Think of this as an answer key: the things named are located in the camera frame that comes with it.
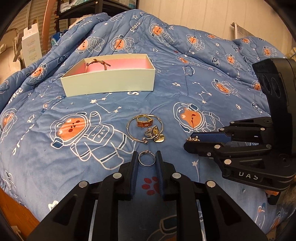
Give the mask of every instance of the thin silver ring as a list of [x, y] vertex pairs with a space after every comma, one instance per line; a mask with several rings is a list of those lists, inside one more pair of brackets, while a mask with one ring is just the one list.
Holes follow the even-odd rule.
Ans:
[[131, 124], [131, 122], [132, 122], [133, 120], [135, 120], [135, 119], [137, 119], [137, 118], [139, 118], [139, 117], [141, 117], [141, 116], [143, 116], [143, 115], [145, 115], [145, 114], [140, 114], [140, 115], [137, 115], [137, 116], [133, 117], [133, 118], [128, 122], [128, 124], [126, 125], [126, 131], [127, 131], [128, 135], [130, 136], [130, 138], [133, 139], [134, 141], [141, 142], [141, 143], [144, 143], [144, 144], [148, 144], [148, 141], [147, 141], [147, 140], [157, 138], [157, 137], [159, 137], [160, 134], [163, 132], [163, 122], [162, 122], [161, 119], [158, 118], [156, 115], [146, 115], [146, 116], [149, 116], [149, 117], [153, 117], [153, 118], [158, 119], [159, 123], [161, 124], [161, 129], [160, 129], [158, 135], [156, 135], [156, 136], [152, 136], [152, 137], [149, 137], [149, 138], [145, 138], [145, 137], [143, 137], [142, 140], [139, 140], [139, 139], [133, 137], [133, 136], [130, 134], [130, 132], [129, 132], [128, 129], [129, 129], [129, 126], [130, 126], [130, 124]]
[[[154, 158], [154, 162], [153, 162], [151, 165], [145, 165], [145, 164], [143, 164], [143, 163], [141, 162], [141, 160], [140, 160], [140, 156], [141, 156], [142, 154], [148, 154], [148, 153], [151, 154], [151, 155], [153, 156], [153, 158]], [[142, 151], [142, 152], [139, 154], [138, 159], [139, 159], [139, 163], [141, 163], [141, 165], [146, 166], [146, 167], [153, 166], [154, 163], [155, 163], [155, 155], [154, 155], [151, 151], [148, 151], [148, 150], [146, 150], [146, 151]]]

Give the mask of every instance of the wooden floor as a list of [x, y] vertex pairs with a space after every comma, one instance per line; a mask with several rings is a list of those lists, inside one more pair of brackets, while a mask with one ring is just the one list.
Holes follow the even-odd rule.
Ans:
[[26, 238], [39, 221], [25, 207], [19, 205], [0, 188], [0, 208], [8, 220], [10, 226], [17, 226]]

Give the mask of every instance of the blue bedding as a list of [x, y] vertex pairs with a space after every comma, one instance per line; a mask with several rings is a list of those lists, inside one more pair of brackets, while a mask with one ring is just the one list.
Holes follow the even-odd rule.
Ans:
[[[156, 68], [154, 91], [65, 96], [60, 78], [74, 64], [121, 53], [147, 53]], [[223, 179], [213, 160], [183, 144], [193, 131], [268, 116], [252, 64], [273, 57], [284, 55], [263, 39], [229, 41], [137, 9], [80, 20], [42, 59], [0, 85], [0, 186], [41, 221], [79, 181], [103, 180], [135, 150], [160, 150], [191, 180], [216, 181], [267, 233], [294, 207], [271, 206], [264, 190]], [[142, 113], [163, 121], [164, 142], [129, 138], [127, 122]], [[143, 134], [135, 124], [131, 132]], [[119, 203], [120, 241], [174, 240], [174, 229], [163, 229], [176, 225], [175, 203], [162, 202], [156, 176], [155, 166], [140, 166], [134, 199]]]

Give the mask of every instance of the red paw print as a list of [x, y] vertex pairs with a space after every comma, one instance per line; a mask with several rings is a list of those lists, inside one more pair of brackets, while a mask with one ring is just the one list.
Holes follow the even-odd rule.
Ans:
[[[153, 184], [154, 190], [151, 188], [150, 184], [152, 184], [152, 180], [156, 183]], [[154, 195], [155, 192], [159, 193], [159, 184], [158, 184], [158, 178], [157, 177], [152, 177], [152, 180], [150, 178], [144, 178], [144, 182], [147, 184], [143, 184], [142, 188], [147, 191], [147, 195], [151, 196]]]

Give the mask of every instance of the brown bracelet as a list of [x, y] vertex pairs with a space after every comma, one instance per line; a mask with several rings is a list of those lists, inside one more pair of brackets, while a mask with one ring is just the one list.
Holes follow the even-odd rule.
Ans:
[[105, 70], [107, 70], [107, 66], [106, 66], [106, 65], [111, 66], [110, 64], [107, 64], [107, 63], [106, 63], [105, 61], [103, 61], [103, 60], [97, 60], [97, 59], [94, 58], [94, 60], [93, 60], [92, 62], [86, 64], [85, 72], [87, 72], [87, 68], [88, 68], [88, 66], [89, 66], [90, 64], [93, 64], [93, 63], [101, 63], [101, 64], [103, 64]]

